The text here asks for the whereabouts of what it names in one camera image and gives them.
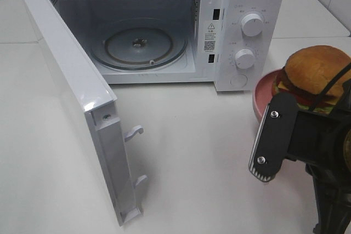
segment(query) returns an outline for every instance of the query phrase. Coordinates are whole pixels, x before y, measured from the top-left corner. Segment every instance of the timer knob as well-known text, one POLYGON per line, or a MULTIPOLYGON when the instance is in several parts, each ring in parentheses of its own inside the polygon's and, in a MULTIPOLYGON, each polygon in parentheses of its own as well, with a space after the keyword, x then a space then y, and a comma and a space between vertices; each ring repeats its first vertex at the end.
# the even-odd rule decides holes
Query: timer knob
POLYGON ((248 37, 254 37, 261 33, 263 19, 259 14, 250 13, 241 19, 241 29, 248 37))
POLYGON ((236 67, 243 70, 250 68, 254 64, 255 59, 254 54, 249 49, 239 50, 234 56, 236 67))

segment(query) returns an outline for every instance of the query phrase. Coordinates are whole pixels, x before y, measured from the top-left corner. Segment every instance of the open microwave door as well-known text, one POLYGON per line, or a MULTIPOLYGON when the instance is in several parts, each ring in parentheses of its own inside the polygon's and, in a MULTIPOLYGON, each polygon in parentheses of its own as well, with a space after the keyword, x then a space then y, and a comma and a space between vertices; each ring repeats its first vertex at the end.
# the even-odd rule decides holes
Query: open microwave door
POLYGON ((135 183, 131 181, 124 142, 143 129, 137 126, 123 134, 116 95, 50 0, 24 3, 67 114, 80 126, 78 131, 85 129, 85 135, 91 135, 90 145, 95 146, 118 223, 122 225, 140 214, 134 188, 146 179, 141 176, 135 183))

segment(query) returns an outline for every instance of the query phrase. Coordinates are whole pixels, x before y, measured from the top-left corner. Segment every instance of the warning label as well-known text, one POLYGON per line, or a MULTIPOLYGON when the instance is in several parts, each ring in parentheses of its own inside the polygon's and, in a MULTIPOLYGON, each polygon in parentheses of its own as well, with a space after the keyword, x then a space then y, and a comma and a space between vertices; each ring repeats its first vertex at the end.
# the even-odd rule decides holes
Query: warning label
POLYGON ((216 39, 219 23, 218 21, 205 21, 203 26, 203 52, 215 53, 217 50, 216 39))

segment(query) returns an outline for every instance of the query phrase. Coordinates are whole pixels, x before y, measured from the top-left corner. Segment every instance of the pink plate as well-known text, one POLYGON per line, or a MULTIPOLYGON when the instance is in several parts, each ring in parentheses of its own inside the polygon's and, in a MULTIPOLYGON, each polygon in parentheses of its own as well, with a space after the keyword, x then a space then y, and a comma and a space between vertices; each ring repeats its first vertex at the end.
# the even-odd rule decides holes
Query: pink plate
POLYGON ((272 84, 279 71, 280 69, 269 72, 268 74, 263 76, 259 80, 259 82, 257 83, 253 91, 253 98, 252 98, 253 110, 259 122, 262 119, 265 107, 272 99, 272 84))

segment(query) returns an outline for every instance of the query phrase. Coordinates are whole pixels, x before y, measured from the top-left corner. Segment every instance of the burger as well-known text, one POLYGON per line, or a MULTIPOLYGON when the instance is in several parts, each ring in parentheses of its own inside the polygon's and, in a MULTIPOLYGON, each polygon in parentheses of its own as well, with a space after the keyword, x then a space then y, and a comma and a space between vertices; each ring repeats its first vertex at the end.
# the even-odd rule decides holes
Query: burger
MULTIPOLYGON (((307 110, 328 82, 350 62, 351 58, 346 53, 331 46, 301 49, 292 54, 278 72, 272 85, 272 95, 291 93, 298 106, 307 110)), ((328 114, 343 94, 342 84, 349 79, 351 71, 330 88, 314 111, 328 114)))

